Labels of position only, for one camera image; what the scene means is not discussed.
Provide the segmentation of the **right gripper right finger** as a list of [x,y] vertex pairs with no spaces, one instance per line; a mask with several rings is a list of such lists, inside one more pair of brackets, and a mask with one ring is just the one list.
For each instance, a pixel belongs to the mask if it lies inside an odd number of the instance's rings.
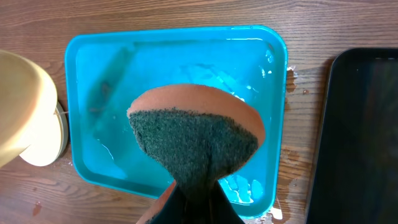
[[211,214],[215,224],[244,224],[219,183],[215,183],[211,190]]

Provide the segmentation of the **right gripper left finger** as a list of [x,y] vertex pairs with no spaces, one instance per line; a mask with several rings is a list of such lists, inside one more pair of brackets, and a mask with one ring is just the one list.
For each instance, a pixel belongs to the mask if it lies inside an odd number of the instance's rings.
[[146,223],[181,223],[186,202],[187,199],[179,186],[176,183],[172,183],[146,211]]

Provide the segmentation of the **grey pink sponge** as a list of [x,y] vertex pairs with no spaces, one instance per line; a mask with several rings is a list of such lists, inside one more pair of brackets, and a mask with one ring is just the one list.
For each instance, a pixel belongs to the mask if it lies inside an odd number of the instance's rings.
[[181,223],[213,223],[211,190],[264,143],[259,113],[217,88],[179,84],[144,92],[127,111],[136,141],[174,178],[186,204]]

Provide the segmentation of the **yellow-green plate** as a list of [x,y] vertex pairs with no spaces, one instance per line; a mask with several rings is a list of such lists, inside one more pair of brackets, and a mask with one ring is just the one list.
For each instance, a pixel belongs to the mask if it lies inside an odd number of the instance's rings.
[[56,105],[50,75],[33,61],[1,50],[1,166],[38,141]]
[[58,102],[54,114],[39,129],[38,138],[19,157],[27,163],[43,167],[55,162],[64,152],[69,136],[66,111]]

